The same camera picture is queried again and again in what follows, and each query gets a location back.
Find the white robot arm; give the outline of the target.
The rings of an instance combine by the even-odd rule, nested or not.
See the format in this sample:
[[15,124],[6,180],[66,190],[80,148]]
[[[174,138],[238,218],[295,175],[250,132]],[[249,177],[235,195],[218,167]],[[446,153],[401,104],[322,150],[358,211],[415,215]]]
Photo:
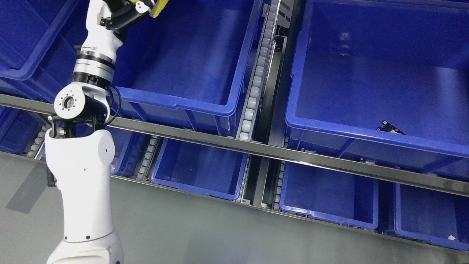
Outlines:
[[123,264],[122,243],[114,229],[110,194],[111,114],[116,52],[127,30],[146,17],[157,17],[166,0],[91,0],[86,29],[78,47],[72,82],[53,103],[45,134],[48,185],[62,194],[63,240],[49,264]]

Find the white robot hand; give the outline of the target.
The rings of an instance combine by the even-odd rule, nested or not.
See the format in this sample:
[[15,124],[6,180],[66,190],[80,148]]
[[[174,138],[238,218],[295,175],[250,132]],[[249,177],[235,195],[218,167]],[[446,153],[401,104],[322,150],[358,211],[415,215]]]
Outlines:
[[132,0],[90,0],[86,14],[88,35],[78,55],[116,59],[123,42],[114,32],[124,32],[147,16],[137,12]]

